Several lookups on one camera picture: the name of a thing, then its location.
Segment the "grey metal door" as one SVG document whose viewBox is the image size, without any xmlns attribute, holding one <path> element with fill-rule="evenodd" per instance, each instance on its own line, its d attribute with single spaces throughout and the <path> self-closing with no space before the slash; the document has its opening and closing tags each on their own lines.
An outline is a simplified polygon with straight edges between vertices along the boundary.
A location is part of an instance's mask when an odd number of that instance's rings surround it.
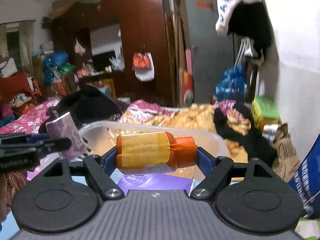
<svg viewBox="0 0 320 240">
<path fill-rule="evenodd" d="M 231 36 L 219 36 L 216 0 L 185 0 L 194 80 L 194 102 L 210 103 L 224 72 L 234 65 Z"/>
</svg>

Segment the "blue tote bag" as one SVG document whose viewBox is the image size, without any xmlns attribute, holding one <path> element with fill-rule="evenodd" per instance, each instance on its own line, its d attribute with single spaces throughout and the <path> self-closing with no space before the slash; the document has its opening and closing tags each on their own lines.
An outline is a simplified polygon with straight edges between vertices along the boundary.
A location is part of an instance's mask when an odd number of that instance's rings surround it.
<svg viewBox="0 0 320 240">
<path fill-rule="evenodd" d="M 288 184 L 300 196 L 305 217 L 319 219 L 319 137 Z"/>
</svg>

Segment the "purple tissue pack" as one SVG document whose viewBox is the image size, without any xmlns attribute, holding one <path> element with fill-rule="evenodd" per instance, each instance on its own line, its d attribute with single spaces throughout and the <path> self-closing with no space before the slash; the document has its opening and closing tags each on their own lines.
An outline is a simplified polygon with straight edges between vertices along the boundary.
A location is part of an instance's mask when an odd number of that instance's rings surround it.
<svg viewBox="0 0 320 240">
<path fill-rule="evenodd" d="M 185 190 L 189 193 L 193 180 L 166 174 L 123 175 L 117 185 L 125 195 L 129 190 Z"/>
</svg>

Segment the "orange white hanging bag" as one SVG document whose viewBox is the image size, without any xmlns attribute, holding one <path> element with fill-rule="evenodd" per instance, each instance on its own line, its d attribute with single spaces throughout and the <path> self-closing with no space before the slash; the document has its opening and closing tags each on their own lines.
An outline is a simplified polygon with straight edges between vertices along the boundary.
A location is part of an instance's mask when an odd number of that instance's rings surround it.
<svg viewBox="0 0 320 240">
<path fill-rule="evenodd" d="M 153 59 L 150 53 L 134 53 L 132 70 L 141 82 L 149 82 L 155 78 Z"/>
</svg>

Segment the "pink floral blanket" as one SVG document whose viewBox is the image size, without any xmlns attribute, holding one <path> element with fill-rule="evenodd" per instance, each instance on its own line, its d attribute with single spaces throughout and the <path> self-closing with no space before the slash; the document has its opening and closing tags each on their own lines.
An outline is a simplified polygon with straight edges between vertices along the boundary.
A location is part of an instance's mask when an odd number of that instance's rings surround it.
<svg viewBox="0 0 320 240">
<path fill-rule="evenodd" d="M 56 106 L 60 102 L 58 98 L 49 98 L 49 100 L 28 111 L 17 120 L 1 127 L 1 134 L 7 133 L 32 133 L 37 134 L 39 127 L 49 118 L 47 110 Z"/>
</svg>

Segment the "green white bag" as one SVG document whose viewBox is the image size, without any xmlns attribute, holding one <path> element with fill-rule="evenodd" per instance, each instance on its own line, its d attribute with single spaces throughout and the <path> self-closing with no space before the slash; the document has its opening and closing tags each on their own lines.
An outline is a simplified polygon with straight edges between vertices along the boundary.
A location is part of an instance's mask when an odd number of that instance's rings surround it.
<svg viewBox="0 0 320 240">
<path fill-rule="evenodd" d="M 295 232 L 303 239 L 318 240 L 320 238 L 320 221 L 319 219 L 301 218 Z"/>
</svg>

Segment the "black clothing pile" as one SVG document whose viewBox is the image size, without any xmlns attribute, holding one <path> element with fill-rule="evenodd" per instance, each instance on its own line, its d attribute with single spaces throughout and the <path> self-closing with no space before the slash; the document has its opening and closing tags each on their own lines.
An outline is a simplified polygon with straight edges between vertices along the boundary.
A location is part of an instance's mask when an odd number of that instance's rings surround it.
<svg viewBox="0 0 320 240">
<path fill-rule="evenodd" d="M 48 119 L 39 127 L 39 133 L 46 133 L 46 123 L 70 113 L 76 127 L 96 121 L 116 121 L 122 116 L 122 109 L 99 89 L 85 85 L 79 91 L 62 98 L 60 102 L 47 109 Z"/>
</svg>

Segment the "white black hanging jacket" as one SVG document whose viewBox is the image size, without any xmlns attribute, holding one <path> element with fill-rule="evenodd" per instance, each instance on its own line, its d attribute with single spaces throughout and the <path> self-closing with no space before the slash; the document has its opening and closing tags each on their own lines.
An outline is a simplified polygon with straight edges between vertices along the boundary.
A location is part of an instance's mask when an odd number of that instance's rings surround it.
<svg viewBox="0 0 320 240">
<path fill-rule="evenodd" d="M 258 58 L 266 57 L 272 43 L 270 20 L 264 0 L 217 0 L 219 36 L 236 34 L 253 41 Z"/>
</svg>

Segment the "white plastic basket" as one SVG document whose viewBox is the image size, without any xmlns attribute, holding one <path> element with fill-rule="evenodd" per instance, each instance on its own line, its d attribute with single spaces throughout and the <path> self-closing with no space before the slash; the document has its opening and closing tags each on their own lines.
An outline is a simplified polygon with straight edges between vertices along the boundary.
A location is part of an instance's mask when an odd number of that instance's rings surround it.
<svg viewBox="0 0 320 240">
<path fill-rule="evenodd" d="M 115 150 L 111 160 L 102 157 L 105 169 L 119 168 L 126 175 L 164 173 L 202 180 L 197 167 L 198 148 L 214 157 L 228 156 L 224 140 L 202 129 L 184 129 L 97 121 L 80 129 L 79 134 L 91 154 L 103 156 Z"/>
</svg>

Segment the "dark red wooden wardrobe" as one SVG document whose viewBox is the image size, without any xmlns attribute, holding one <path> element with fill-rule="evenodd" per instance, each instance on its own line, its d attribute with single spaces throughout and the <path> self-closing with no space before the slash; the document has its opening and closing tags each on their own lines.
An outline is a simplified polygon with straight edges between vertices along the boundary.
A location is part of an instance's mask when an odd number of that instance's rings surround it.
<svg viewBox="0 0 320 240">
<path fill-rule="evenodd" d="M 114 82 L 117 97 L 143 99 L 165 106 L 175 104 L 175 74 L 170 46 L 172 29 L 169 0 L 101 0 L 75 2 L 59 16 L 43 19 L 51 31 L 54 49 L 68 54 L 76 68 L 93 58 L 97 42 L 111 39 L 111 27 L 121 33 L 124 70 L 105 74 Z M 140 81 L 133 70 L 133 56 L 150 53 L 155 77 Z"/>
</svg>

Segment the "black television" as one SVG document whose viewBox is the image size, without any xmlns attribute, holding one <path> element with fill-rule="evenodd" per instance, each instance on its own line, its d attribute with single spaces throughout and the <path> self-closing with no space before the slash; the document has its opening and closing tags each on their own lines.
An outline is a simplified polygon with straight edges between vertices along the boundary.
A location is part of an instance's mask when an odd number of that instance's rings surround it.
<svg viewBox="0 0 320 240">
<path fill-rule="evenodd" d="M 96 72 L 102 72 L 106 67 L 112 65 L 110 59 L 116 58 L 116 52 L 107 51 L 105 53 L 97 54 L 92 56 L 93 68 Z"/>
</svg>

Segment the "green yellow box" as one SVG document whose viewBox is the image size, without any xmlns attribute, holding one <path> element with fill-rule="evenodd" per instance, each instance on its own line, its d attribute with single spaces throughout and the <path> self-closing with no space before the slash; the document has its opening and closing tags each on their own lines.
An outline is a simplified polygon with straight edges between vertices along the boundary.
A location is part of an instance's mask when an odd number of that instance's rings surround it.
<svg viewBox="0 0 320 240">
<path fill-rule="evenodd" d="M 263 132 L 265 125 L 280 124 L 280 114 L 272 100 L 256 96 L 252 103 L 251 113 L 255 127 Z"/>
</svg>

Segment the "blue plastic bag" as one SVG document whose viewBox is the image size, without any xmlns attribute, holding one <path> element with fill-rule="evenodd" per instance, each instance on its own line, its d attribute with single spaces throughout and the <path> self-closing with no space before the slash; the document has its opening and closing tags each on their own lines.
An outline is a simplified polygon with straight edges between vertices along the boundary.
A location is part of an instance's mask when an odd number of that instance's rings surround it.
<svg viewBox="0 0 320 240">
<path fill-rule="evenodd" d="M 215 87 L 218 101 L 244 101 L 247 94 L 247 83 L 243 66 L 234 66 L 226 70 L 221 81 Z"/>
</svg>

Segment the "brown paper bag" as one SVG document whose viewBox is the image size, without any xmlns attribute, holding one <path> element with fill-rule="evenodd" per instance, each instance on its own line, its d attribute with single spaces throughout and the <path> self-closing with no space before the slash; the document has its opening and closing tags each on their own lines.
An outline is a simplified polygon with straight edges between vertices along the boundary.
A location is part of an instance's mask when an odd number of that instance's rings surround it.
<svg viewBox="0 0 320 240">
<path fill-rule="evenodd" d="M 272 147 L 277 151 L 277 157 L 272 165 L 272 170 L 288 183 L 298 170 L 301 162 L 292 143 L 287 123 L 278 127 Z"/>
</svg>

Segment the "beige curtain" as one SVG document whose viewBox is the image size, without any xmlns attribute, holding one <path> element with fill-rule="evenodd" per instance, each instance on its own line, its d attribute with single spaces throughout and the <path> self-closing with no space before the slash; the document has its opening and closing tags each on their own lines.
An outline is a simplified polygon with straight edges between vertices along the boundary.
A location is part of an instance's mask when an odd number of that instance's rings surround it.
<svg viewBox="0 0 320 240">
<path fill-rule="evenodd" d="M 9 51 L 10 33 L 17 33 L 17 48 Z M 33 52 L 34 21 L 20 21 L 1 24 L 1 77 L 23 72 L 34 75 L 31 55 Z"/>
</svg>

